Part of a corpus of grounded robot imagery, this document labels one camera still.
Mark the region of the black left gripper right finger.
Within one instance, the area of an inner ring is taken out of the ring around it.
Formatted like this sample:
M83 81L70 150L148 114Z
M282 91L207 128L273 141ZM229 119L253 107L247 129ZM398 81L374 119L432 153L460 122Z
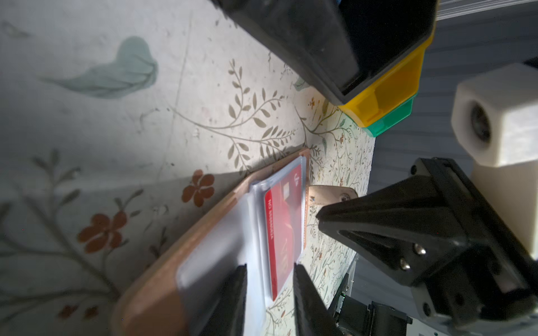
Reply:
M319 296L305 267L294 264L293 288L296 335L345 335L338 328L337 307L343 298L349 276L344 276L331 304L327 307Z

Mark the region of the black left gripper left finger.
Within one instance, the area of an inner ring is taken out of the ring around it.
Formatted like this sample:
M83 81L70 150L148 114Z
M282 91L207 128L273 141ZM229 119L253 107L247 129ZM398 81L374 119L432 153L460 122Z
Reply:
M247 265L239 265L224 284L221 299L200 335L242 336L247 301Z

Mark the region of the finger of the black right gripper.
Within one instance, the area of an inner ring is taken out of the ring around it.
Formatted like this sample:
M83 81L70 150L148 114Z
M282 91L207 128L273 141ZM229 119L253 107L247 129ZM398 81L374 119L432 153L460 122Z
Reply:
M463 253L469 241L429 176L412 176L317 214L319 230L398 284L415 287Z

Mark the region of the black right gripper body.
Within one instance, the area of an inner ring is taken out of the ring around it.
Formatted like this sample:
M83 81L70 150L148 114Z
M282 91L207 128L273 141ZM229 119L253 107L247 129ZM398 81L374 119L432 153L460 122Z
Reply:
M427 321L449 328L537 327L537 262L454 160L419 158L412 177L427 177L448 214L433 224L441 255L427 275ZM441 231L448 236L441 238Z

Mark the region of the tan leather card holder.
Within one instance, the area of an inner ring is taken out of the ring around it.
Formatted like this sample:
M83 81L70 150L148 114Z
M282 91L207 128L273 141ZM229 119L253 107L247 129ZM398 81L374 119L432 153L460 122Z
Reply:
M311 186L309 164L309 150L302 149L247 176L131 285L113 311L112 333L200 335L221 299L228 277L239 265L247 265L243 335L260 335L266 310L275 302L271 300L263 205L266 192L288 173L301 170L302 253L309 206L357 197L351 188Z

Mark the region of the red card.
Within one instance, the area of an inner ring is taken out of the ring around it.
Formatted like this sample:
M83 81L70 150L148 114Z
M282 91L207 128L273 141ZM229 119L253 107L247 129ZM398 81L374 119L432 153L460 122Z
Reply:
M299 168L263 198L266 213L271 300L276 300L303 250L303 189Z

